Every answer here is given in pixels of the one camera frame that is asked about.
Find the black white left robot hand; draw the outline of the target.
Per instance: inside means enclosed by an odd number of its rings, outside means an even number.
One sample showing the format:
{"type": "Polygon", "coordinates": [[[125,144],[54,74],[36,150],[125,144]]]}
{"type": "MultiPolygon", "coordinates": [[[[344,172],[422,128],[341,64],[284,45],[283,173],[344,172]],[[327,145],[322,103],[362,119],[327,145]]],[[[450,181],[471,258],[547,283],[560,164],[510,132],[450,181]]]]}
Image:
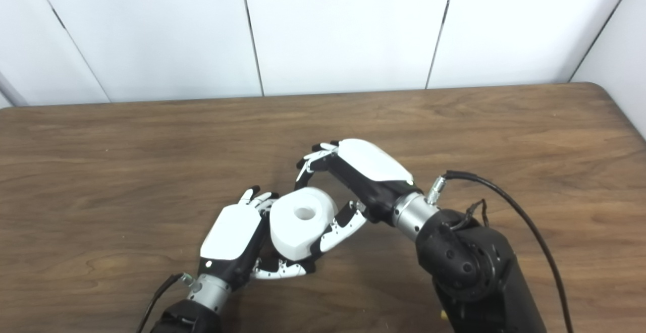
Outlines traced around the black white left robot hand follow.
{"type": "Polygon", "coordinates": [[[278,198],[275,192],[260,193],[255,185],[245,190],[238,202],[224,207],[201,244],[198,275],[215,277],[234,292],[251,279],[315,273],[311,259],[287,259],[270,242],[270,211],[278,198]]]}

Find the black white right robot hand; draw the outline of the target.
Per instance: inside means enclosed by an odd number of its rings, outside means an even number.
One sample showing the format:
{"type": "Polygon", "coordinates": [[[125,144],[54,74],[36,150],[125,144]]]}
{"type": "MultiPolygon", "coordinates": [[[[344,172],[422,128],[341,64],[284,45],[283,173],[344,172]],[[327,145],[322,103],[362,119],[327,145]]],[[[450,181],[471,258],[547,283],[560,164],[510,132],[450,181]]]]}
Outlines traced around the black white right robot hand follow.
{"type": "Polygon", "coordinates": [[[328,172],[346,186],[349,200],[310,247],[315,261],[353,235],[367,221],[395,226],[398,204],[409,195],[421,194],[413,175],[380,147],[357,138],[320,143],[298,163],[295,190],[307,187],[317,172],[328,172]]]}

